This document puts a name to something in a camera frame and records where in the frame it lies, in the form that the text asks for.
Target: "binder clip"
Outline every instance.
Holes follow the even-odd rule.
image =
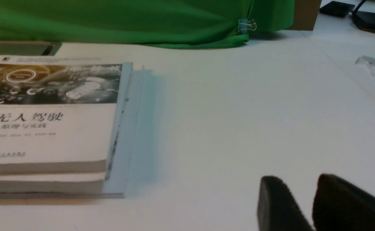
[[[256,22],[254,19],[248,21],[247,19],[239,19],[239,23],[237,26],[237,34],[238,35],[245,35],[247,34],[248,30],[255,31],[257,29]]]

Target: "green fabric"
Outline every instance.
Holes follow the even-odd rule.
[[[293,25],[294,0],[255,0],[249,14],[257,29],[250,33],[275,32]]]
[[[279,17],[275,22],[263,21],[263,17],[270,19],[258,15],[263,12],[258,1],[252,8],[253,0],[0,0],[0,40],[236,47],[249,39],[237,35],[238,20],[249,13],[255,14],[252,19],[258,28],[283,27],[276,25]]]

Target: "book stack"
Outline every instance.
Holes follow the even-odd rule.
[[[114,57],[0,56],[0,194],[123,196],[145,73]]]

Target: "white table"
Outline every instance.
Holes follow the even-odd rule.
[[[354,64],[375,57],[375,35],[350,24],[320,15],[314,32],[224,50],[64,44],[58,56],[122,55],[154,71],[127,198],[0,201],[0,231],[254,231],[264,175],[289,185],[309,221],[323,172],[375,195],[375,77]]]

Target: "black device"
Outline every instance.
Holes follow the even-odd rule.
[[[260,231],[375,231],[375,197],[333,174],[322,174],[312,206],[315,230],[287,185],[278,177],[260,181]]]
[[[375,32],[375,13],[358,11],[365,2],[362,0],[353,11],[353,23],[361,30]]]
[[[331,1],[327,5],[320,8],[320,13],[337,17],[345,17],[354,9],[354,7],[355,6],[352,4]]]

